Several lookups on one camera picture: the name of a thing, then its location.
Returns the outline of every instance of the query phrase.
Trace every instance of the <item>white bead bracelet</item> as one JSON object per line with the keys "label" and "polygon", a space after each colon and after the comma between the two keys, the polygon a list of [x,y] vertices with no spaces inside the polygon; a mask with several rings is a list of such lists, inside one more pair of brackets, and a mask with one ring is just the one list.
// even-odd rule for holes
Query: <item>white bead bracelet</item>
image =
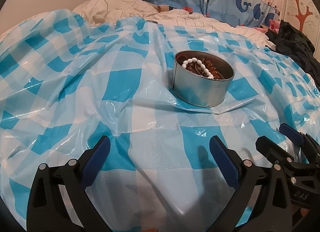
{"label": "white bead bracelet", "polygon": [[186,69],[186,68],[187,68],[187,65],[188,65],[189,63],[193,63],[193,62],[196,62],[198,65],[200,65],[201,69],[202,69],[203,72],[207,75],[208,78],[210,78],[210,79],[213,79],[213,78],[214,78],[213,75],[211,74],[211,72],[210,72],[208,69],[206,69],[206,67],[205,67],[205,65],[202,63],[202,61],[198,60],[197,58],[192,58],[192,59],[188,59],[188,60],[184,61],[184,62],[182,63],[182,67],[183,67],[184,69]]}

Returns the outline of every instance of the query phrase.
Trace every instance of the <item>bed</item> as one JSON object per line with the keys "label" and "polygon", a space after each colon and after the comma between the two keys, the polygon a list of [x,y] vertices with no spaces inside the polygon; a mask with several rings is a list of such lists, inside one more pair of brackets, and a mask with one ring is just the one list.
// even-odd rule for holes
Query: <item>bed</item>
{"label": "bed", "polygon": [[[284,1],[284,19],[297,25]],[[319,12],[299,4],[312,11],[299,29],[316,46]],[[261,166],[270,165],[254,146],[263,135],[304,160],[281,123],[319,139],[318,89],[254,28],[183,9],[159,13],[142,0],[90,0],[37,14],[0,40],[0,195],[24,229],[38,166],[78,159],[102,135],[111,151],[89,198],[113,231],[159,232],[206,231],[231,198],[208,149],[213,135]],[[172,91],[174,55],[189,49],[236,69],[220,106],[191,106]],[[253,206],[254,198],[239,225]]]}

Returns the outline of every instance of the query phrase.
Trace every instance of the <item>clamp jaw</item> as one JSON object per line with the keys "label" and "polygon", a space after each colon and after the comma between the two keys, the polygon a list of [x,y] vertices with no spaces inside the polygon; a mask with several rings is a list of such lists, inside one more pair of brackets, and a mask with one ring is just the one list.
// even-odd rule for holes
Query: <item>clamp jaw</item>
{"label": "clamp jaw", "polygon": [[[228,205],[207,232],[313,232],[320,227],[320,146],[308,134],[286,124],[279,131],[300,147],[309,163],[296,163],[293,157],[267,137],[259,137],[257,150],[273,164],[255,166],[227,149],[218,136],[210,140],[210,152],[227,184],[236,191]],[[255,186],[261,185],[247,223],[236,227]],[[297,219],[291,204],[309,209]]]}
{"label": "clamp jaw", "polygon": [[[102,136],[93,149],[64,166],[39,165],[28,201],[28,232],[112,232],[88,198],[91,186],[110,152],[110,139]],[[59,185],[65,185],[83,227],[74,224],[66,210]]]}

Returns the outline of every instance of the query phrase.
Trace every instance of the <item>metal tin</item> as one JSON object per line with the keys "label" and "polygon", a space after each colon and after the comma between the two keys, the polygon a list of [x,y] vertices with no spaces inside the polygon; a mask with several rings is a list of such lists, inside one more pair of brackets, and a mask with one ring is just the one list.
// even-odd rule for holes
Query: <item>metal tin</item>
{"label": "metal tin", "polygon": [[158,23],[157,21],[153,21],[153,20],[147,20],[147,22],[154,23],[154,24]]}
{"label": "metal tin", "polygon": [[[187,58],[204,58],[211,61],[225,79],[209,79],[184,69],[181,66],[184,59],[179,58],[181,54]],[[215,55],[201,51],[182,51],[174,57],[172,89],[189,104],[200,107],[215,107],[223,102],[234,75],[231,65]]]}

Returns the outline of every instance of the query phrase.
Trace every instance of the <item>blue checkered plastic sheet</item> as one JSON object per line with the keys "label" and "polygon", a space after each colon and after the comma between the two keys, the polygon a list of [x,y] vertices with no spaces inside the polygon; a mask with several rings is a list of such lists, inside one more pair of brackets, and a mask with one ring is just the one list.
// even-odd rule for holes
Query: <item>blue checkered plastic sheet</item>
{"label": "blue checkered plastic sheet", "polygon": [[[174,54],[189,49],[235,69],[221,105],[191,106],[170,89]],[[111,151],[86,192],[113,231],[204,232],[234,191],[209,152],[213,135],[267,166],[259,136],[300,160],[277,128],[320,130],[320,94],[290,58],[240,35],[137,17],[91,27],[58,10],[25,21],[0,43],[0,97],[0,194],[23,227],[39,164],[79,158],[102,135]]]}

